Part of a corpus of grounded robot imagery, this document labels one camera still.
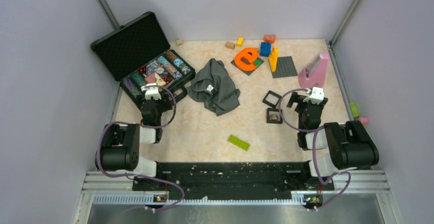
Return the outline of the grey t-shirt garment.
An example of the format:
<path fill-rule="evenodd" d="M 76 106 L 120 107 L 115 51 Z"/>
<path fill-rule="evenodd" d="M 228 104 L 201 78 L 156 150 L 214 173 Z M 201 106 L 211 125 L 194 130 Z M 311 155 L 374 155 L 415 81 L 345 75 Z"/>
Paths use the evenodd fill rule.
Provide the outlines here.
<path fill-rule="evenodd" d="M 211 58 L 196 73 L 186 89 L 192 100 L 203 103 L 204 107 L 216 116 L 224 115 L 240 106 L 241 91 L 236 88 L 221 60 Z"/>

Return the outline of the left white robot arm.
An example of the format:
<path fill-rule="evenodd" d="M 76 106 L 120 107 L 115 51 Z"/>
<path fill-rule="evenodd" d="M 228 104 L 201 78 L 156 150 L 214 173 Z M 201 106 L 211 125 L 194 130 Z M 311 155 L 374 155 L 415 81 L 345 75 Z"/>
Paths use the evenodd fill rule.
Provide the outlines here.
<path fill-rule="evenodd" d="M 95 154 L 97 169 L 109 177 L 115 171 L 128 177 L 145 175 L 144 182 L 149 188 L 160 189 L 164 176 L 157 172 L 156 161 L 140 156 L 140 145 L 160 142 L 162 128 L 175 118 L 176 103 L 172 93 L 146 95 L 139 105 L 140 123 L 106 124 Z"/>

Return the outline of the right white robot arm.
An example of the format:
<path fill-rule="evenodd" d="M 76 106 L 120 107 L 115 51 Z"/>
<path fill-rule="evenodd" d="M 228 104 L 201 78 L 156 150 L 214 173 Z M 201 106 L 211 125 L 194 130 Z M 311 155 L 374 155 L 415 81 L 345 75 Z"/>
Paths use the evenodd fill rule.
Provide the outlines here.
<path fill-rule="evenodd" d="M 296 104 L 298 114 L 297 143 L 313 158 L 305 163 L 306 172 L 300 175 L 300 183 L 306 189 L 314 189 L 321 176 L 331 176 L 344 170 L 367 168 L 379 163 L 379 151 L 360 121 L 343 124 L 328 122 L 321 125 L 322 111 L 328 99 L 323 92 L 308 90 L 306 95 L 291 93 L 287 107 Z"/>

